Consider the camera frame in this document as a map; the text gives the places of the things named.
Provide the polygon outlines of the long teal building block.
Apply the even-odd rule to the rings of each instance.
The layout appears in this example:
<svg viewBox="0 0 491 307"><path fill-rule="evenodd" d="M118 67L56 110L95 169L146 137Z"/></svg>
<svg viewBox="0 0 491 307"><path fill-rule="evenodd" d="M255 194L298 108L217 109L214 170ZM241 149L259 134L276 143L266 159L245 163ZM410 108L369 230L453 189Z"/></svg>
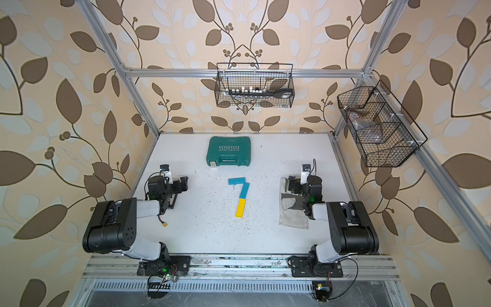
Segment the long teal building block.
<svg viewBox="0 0 491 307"><path fill-rule="evenodd" d="M249 186L250 186L250 183L248 183L248 182L243 183L242 189L241 189L241 192L240 192L240 199L244 199L245 200L247 198L248 191L249 191Z"/></svg>

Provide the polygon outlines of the short teal building block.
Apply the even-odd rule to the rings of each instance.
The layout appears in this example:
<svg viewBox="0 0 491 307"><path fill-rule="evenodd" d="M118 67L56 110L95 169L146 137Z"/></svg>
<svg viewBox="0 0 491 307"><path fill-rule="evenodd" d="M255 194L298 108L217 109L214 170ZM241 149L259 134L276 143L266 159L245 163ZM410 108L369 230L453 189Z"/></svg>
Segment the short teal building block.
<svg viewBox="0 0 491 307"><path fill-rule="evenodd" d="M228 179L228 184L229 185L240 185L240 184L244 184L244 183L246 183L246 178L245 177Z"/></svg>

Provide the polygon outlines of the yellow building block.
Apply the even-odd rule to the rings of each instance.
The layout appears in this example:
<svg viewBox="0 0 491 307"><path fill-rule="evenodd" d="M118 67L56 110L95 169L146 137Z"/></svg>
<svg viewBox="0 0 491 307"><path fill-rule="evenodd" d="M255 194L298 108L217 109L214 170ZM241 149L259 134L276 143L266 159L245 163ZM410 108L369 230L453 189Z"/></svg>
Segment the yellow building block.
<svg viewBox="0 0 491 307"><path fill-rule="evenodd" d="M246 204L246 199L240 198L235 217L243 218L245 204Z"/></svg>

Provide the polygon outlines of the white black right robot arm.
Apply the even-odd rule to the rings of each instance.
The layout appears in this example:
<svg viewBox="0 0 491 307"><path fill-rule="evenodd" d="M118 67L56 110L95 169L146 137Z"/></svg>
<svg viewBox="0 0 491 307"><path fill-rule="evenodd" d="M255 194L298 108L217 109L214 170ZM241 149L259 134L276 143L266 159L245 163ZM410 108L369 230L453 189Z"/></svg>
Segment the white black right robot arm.
<svg viewBox="0 0 491 307"><path fill-rule="evenodd" d="M308 220L326 221L329 238L315 244L308 253L311 267L335 263L349 255L367 255L379 249L375 227L363 202L325 202L322 179L303 173L299 179L290 176L285 182L282 200L294 199L286 210L296 213L290 220L294 226L308 225Z"/></svg>

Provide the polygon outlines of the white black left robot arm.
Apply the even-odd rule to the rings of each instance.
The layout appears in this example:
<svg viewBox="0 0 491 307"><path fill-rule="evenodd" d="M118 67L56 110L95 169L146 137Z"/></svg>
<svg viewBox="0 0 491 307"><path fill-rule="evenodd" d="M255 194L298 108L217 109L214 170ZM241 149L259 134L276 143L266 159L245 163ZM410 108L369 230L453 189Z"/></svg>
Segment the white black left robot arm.
<svg viewBox="0 0 491 307"><path fill-rule="evenodd" d="M188 178L173 180L170 172L154 173L147 181L144 200L126 198L97 203L83 236L87 253L121 253L143 262L170 263L165 243L154 242L138 234L138 221L162 216L173 209L177 196L188 190Z"/></svg>

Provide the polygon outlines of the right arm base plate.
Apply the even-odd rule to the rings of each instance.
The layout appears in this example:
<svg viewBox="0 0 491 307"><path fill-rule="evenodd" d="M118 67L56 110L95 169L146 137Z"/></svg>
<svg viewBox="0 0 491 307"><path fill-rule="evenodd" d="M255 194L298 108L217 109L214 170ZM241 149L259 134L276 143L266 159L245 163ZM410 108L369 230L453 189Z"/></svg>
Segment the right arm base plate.
<svg viewBox="0 0 491 307"><path fill-rule="evenodd" d="M310 260L308 257L291 256L287 259L294 278L342 278L340 264L323 264Z"/></svg>

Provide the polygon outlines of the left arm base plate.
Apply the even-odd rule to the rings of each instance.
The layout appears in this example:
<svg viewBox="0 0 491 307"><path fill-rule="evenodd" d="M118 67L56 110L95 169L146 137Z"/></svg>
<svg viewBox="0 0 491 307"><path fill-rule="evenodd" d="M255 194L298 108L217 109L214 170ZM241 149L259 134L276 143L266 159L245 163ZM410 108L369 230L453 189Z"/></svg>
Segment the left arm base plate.
<svg viewBox="0 0 491 307"><path fill-rule="evenodd" d="M177 255L168 259L140 262L138 276L186 276L190 269L191 256Z"/></svg>

